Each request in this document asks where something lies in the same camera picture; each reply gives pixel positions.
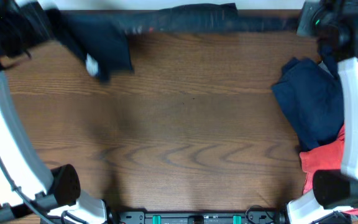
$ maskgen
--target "folded clothing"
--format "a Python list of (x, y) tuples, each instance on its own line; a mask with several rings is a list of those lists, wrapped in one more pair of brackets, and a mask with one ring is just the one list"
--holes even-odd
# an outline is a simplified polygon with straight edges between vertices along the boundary
[(344, 123), (342, 85), (337, 74), (328, 73), (310, 59), (295, 58), (282, 73), (272, 90), (298, 135), (302, 151), (335, 141)]
[[(341, 128), (336, 141), (317, 147), (310, 152), (301, 152), (302, 170), (306, 172), (303, 193), (313, 188), (313, 176), (317, 170), (334, 170), (341, 168), (345, 145), (345, 128)], [(358, 216), (358, 209), (346, 211), (350, 215)]]

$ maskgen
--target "wooden tabletop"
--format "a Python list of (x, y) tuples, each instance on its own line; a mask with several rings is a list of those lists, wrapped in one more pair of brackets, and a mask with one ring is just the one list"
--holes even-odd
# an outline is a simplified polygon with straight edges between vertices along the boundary
[(54, 42), (7, 73), (50, 168), (74, 165), (82, 189), (121, 208), (246, 210), (301, 195), (298, 141), (270, 87), (292, 57), (318, 59), (313, 39), (153, 34), (130, 43), (135, 72), (108, 84)]

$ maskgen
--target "green tape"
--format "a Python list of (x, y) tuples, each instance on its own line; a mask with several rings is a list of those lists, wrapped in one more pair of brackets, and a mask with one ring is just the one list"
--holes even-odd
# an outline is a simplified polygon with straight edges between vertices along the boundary
[(241, 224), (241, 216), (234, 215), (233, 216), (233, 224)]
[(154, 215), (153, 216), (153, 224), (161, 224), (161, 216)]

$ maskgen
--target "white wall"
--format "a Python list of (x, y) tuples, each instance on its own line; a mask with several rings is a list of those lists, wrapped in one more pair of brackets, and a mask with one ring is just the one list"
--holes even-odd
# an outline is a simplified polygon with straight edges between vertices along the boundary
[[(17, 0), (19, 3), (26, 1), (29, 0)], [(41, 5), (45, 7), (54, 2), (61, 10), (148, 10), (164, 9), (183, 4), (224, 4), (230, 2), (234, 2), (238, 9), (301, 9), (304, 1), (305, 0), (39, 0)]]

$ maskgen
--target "red cloth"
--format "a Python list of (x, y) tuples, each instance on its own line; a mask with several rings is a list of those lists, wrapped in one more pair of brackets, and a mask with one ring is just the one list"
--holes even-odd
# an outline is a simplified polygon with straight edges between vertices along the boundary
[[(326, 146), (320, 146), (310, 152), (301, 152), (302, 170), (306, 172), (303, 193), (313, 188), (313, 176), (317, 170), (340, 169), (345, 146), (345, 127), (343, 126), (336, 141)], [(358, 215), (358, 209), (346, 211), (351, 215)]]

